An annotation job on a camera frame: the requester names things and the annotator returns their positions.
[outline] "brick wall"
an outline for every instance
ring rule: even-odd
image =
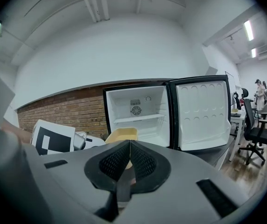
[[[32,132],[37,120],[42,119],[75,127],[75,131],[84,131],[96,137],[107,134],[103,88],[119,85],[124,84],[69,91],[30,103],[17,111],[20,128]]]

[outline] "white desk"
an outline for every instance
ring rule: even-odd
[[[238,144],[240,142],[241,133],[244,131],[244,126],[245,126],[246,111],[239,110],[238,114],[240,114],[241,116],[240,117],[231,116],[231,123],[239,124],[239,128],[238,128],[238,133],[237,133],[236,141],[234,144],[234,148],[233,148],[231,157],[229,158],[229,161],[233,160],[233,157],[236,153],[236,149],[238,148]]]

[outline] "refrigerator door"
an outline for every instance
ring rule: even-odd
[[[172,80],[168,86],[174,149],[201,150],[227,144],[231,98],[226,75]]]
[[[133,127],[137,129],[137,140],[172,148],[168,88],[164,83],[105,88],[103,99],[108,133]]]

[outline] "wooden floor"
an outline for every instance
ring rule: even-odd
[[[245,147],[248,141],[242,137],[240,146]],[[233,160],[228,159],[232,153],[233,146],[231,145],[226,156],[226,159],[221,167],[221,172],[234,180],[249,197],[252,197],[257,191],[267,188],[267,147],[264,148],[263,156],[266,159],[264,166],[261,166],[262,159],[256,154],[252,155],[250,164],[247,166],[246,157],[250,154],[246,150],[241,150],[241,153],[235,154]]]

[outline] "yellow container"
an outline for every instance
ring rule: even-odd
[[[105,143],[113,143],[121,140],[137,140],[136,128],[118,128],[113,131],[106,139]],[[132,167],[132,163],[129,161],[125,169]]]

